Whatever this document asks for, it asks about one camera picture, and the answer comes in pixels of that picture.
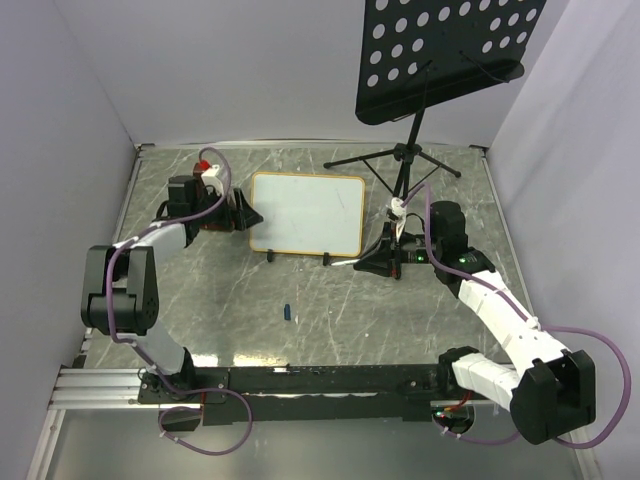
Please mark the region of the white whiteboard marker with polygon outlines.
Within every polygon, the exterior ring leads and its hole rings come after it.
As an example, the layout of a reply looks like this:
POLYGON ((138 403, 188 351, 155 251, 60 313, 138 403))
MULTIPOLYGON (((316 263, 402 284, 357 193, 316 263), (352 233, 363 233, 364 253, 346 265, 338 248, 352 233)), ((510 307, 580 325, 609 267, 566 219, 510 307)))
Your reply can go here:
POLYGON ((353 265, 355 263, 357 263, 359 261, 359 259, 349 259, 349 260, 339 260, 339 261, 334 261, 331 262, 330 266, 332 267, 337 267, 337 266, 347 266, 347 265, 353 265))

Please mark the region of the yellow framed whiteboard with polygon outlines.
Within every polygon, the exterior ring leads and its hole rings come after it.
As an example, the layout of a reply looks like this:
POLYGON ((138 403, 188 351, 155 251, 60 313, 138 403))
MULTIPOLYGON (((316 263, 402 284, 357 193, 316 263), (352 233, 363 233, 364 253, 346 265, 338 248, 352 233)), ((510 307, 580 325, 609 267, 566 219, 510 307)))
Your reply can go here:
POLYGON ((256 252, 355 258, 362 250, 366 185, 357 176, 258 172, 251 206, 263 216, 252 227, 256 252))

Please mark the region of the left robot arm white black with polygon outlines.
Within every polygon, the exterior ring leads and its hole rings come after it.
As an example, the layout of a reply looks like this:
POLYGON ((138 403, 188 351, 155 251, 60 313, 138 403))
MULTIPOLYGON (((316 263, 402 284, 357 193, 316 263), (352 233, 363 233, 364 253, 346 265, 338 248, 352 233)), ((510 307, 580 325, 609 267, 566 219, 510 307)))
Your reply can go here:
POLYGON ((190 246, 200 230, 245 231, 264 221, 218 168, 168 180, 168 199, 142 233, 86 256, 81 320, 130 346, 147 365, 147 381, 177 402, 192 398, 198 378, 190 352, 162 326, 157 267, 190 246))

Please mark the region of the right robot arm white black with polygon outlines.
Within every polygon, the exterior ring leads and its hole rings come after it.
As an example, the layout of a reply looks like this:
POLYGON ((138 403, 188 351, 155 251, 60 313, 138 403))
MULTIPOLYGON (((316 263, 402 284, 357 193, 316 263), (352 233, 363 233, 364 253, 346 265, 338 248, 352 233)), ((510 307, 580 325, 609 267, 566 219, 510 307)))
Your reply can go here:
POLYGON ((469 391, 511 415, 529 443, 591 424, 595 419, 595 364, 544 331, 510 292, 489 258, 472 247, 459 204, 437 201, 427 208, 424 232, 406 230, 406 201, 394 197, 379 239, 355 263, 357 271, 399 278, 404 264, 430 264, 437 279, 485 325, 510 364, 498 364, 472 347, 439 358, 438 390, 448 398, 469 391))

